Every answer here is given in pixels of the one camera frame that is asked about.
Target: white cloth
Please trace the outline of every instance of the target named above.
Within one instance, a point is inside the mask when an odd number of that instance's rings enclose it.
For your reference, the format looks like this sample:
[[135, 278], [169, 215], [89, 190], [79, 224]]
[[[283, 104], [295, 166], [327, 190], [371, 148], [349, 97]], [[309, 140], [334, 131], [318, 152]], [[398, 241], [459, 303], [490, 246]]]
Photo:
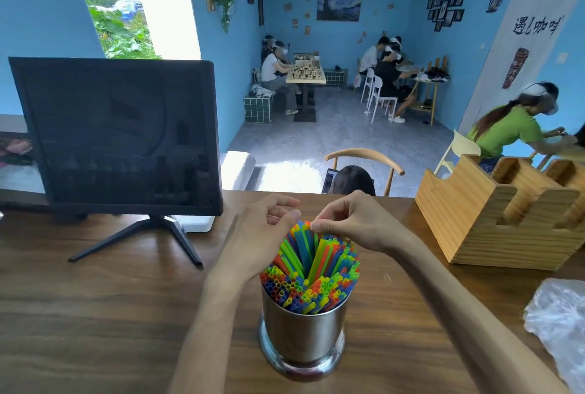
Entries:
[[376, 49], [376, 46], [372, 46], [362, 57], [362, 62], [360, 63], [360, 72], [365, 71], [367, 68], [374, 68], [377, 62], [378, 50]]
[[276, 67], [274, 66], [275, 63], [278, 63], [278, 59], [274, 55], [274, 53], [269, 54], [268, 57], [262, 63], [262, 81], [269, 82], [270, 80], [276, 80]]

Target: starry night painting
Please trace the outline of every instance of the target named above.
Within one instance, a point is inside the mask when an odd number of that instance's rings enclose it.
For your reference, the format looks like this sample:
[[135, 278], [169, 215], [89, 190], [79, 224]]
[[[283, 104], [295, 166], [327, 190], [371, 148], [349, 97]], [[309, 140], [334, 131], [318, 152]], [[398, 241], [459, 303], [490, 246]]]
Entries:
[[360, 20], [362, 0], [317, 0], [317, 2], [317, 20]]

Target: gray pants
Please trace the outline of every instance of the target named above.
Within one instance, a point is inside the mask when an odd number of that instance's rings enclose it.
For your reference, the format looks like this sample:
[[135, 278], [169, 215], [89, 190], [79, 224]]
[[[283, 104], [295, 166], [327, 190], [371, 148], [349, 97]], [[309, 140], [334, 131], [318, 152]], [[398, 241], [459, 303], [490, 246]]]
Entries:
[[300, 89], [296, 83], [287, 83], [287, 77], [283, 75], [275, 80], [269, 80], [262, 82], [262, 87], [270, 89], [274, 92], [281, 91], [287, 98], [287, 111], [296, 109], [296, 97], [295, 94], [300, 92]]

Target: colorful straw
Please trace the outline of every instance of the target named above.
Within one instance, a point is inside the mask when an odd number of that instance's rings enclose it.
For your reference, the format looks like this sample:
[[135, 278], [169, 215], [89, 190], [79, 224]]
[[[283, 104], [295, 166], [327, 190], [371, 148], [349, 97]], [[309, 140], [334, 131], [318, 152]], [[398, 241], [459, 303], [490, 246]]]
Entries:
[[311, 231], [299, 221], [283, 239], [272, 266], [260, 274], [266, 293], [284, 309], [312, 315], [343, 302], [360, 277], [353, 245]]

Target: hanging plant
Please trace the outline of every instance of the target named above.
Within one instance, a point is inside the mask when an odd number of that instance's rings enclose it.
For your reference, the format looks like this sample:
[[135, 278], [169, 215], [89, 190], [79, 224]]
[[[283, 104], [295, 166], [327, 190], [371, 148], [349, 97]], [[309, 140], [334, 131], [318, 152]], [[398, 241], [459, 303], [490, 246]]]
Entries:
[[229, 21], [232, 18], [233, 7], [236, 5], [234, 0], [215, 0], [215, 3], [222, 7], [221, 27], [226, 34], [229, 30]]

